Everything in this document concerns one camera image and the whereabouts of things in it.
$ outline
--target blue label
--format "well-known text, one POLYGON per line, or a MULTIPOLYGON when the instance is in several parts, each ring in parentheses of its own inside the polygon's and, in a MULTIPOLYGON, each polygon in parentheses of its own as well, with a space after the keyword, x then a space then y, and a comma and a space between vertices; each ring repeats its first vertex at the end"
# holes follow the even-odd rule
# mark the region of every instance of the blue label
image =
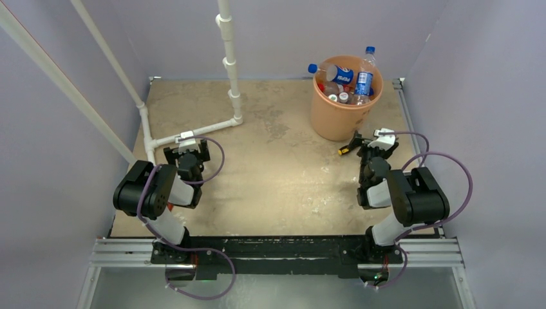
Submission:
POLYGON ((334 82, 344 85, 350 84, 354 76, 353 70, 344 68, 342 66, 335 67, 337 68, 337 76, 334 78, 334 82))
POLYGON ((355 86, 355 95, 370 95, 370 89, 372 88, 373 74, 370 72, 359 72, 357 77, 357 84, 355 86))

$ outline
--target white wall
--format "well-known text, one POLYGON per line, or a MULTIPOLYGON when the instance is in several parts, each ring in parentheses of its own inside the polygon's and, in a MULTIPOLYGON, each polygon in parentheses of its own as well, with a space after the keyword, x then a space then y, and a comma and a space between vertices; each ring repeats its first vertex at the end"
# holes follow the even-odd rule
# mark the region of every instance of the white wall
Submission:
MULTIPOLYGON (((227 78, 217 1, 111 1, 148 75, 227 78)), ((306 77, 310 62, 374 45, 392 79, 409 72, 447 0, 230 2, 241 78, 306 77)))
MULTIPOLYGON (((138 111, 70 2, 3 2, 132 148, 138 111)), ((75 308, 127 163, 2 28, 0 77, 1 307, 75 308)))
MULTIPOLYGON (((539 0, 450 1, 404 84, 415 129, 474 177, 468 210, 447 228, 480 308, 546 303, 544 12, 539 0)), ((457 208, 462 172, 428 165, 457 208)))

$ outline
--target blue bottle cap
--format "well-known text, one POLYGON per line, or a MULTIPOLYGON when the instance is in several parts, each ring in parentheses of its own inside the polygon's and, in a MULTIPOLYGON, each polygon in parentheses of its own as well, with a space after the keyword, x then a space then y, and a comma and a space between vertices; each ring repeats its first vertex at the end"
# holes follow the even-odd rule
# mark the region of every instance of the blue bottle cap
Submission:
POLYGON ((316 73, 318 69, 319 69, 319 66, 314 63, 309 64, 309 66, 307 67, 307 71, 311 74, 316 73))

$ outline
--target bottle cap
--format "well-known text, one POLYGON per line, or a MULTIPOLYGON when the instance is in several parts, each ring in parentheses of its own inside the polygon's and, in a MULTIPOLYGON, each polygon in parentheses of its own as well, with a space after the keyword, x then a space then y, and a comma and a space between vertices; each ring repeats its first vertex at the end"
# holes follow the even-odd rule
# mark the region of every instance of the bottle cap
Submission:
POLYGON ((314 63, 311 63, 309 64, 309 66, 307 67, 307 72, 311 73, 311 74, 314 74, 317 72, 317 70, 319 69, 319 66, 314 64, 314 63))
POLYGON ((349 94, 347 94, 347 92, 342 92, 339 94, 339 101, 341 103, 347 103, 348 100, 349 100, 349 94))

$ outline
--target white bottle cap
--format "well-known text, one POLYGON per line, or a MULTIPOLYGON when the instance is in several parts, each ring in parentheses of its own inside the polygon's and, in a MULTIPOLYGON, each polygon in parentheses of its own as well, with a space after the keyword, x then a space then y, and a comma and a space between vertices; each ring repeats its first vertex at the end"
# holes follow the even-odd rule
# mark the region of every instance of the white bottle cap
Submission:
POLYGON ((347 92, 342 92, 339 94, 339 101, 341 103, 347 103, 348 100, 349 100, 349 94, 347 94, 347 92))

